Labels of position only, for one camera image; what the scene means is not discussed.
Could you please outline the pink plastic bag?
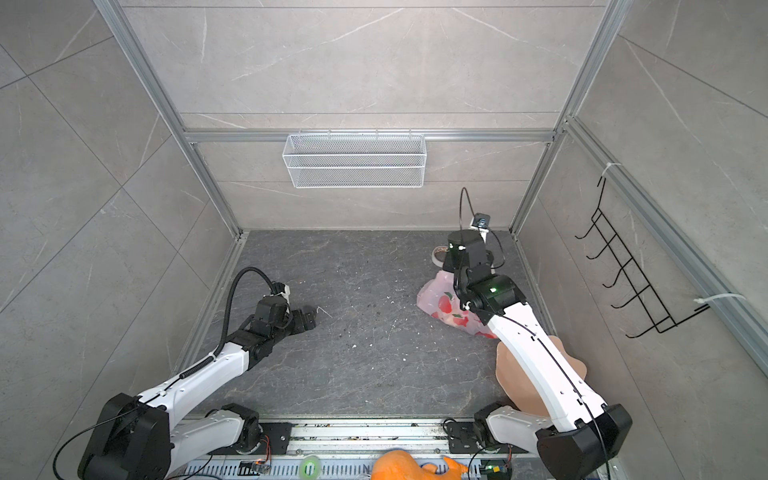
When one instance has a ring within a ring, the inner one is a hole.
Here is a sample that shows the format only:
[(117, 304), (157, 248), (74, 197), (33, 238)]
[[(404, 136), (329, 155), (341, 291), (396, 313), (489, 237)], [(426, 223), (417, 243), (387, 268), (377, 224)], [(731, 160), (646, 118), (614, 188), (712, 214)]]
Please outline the pink plastic bag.
[(417, 307), (432, 318), (468, 335), (496, 339), (476, 314), (461, 309), (459, 298), (453, 289), (453, 280), (452, 273), (438, 271), (417, 294)]

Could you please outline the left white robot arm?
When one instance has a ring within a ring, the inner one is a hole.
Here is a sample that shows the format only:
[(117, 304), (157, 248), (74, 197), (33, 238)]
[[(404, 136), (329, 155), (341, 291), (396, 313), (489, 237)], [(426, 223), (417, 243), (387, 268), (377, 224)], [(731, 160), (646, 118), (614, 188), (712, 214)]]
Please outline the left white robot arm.
[(284, 338), (316, 326), (316, 311), (291, 309), (281, 295), (260, 300), (222, 347), (144, 392), (118, 394), (102, 409), (77, 469), (81, 479), (164, 479), (220, 448), (262, 445), (256, 411), (226, 404), (192, 423), (184, 418), (220, 387), (254, 368)]

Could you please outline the beige flower-shaped plate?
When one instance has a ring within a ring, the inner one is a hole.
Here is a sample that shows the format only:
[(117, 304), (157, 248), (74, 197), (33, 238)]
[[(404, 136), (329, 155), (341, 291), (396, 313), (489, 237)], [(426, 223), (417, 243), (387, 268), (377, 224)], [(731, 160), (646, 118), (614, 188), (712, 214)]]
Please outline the beige flower-shaped plate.
[[(549, 335), (548, 338), (579, 378), (582, 381), (585, 380), (587, 375), (585, 363), (566, 352), (562, 341), (557, 336)], [(495, 375), (507, 397), (516, 405), (516, 409), (527, 414), (550, 416), (538, 390), (502, 341), (497, 344)]]

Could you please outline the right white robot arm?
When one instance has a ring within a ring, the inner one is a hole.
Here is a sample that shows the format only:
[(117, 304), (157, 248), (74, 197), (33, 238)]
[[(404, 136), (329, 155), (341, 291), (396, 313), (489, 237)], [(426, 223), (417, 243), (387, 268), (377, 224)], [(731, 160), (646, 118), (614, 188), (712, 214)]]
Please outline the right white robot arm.
[(536, 453), (555, 479), (584, 479), (607, 468), (633, 425), (630, 414), (579, 377), (514, 281), (494, 272), (482, 231), (450, 233), (443, 268), (453, 276), (461, 308), (511, 352), (547, 410), (537, 416), (512, 406), (485, 409), (476, 416), (477, 433), (492, 445)]

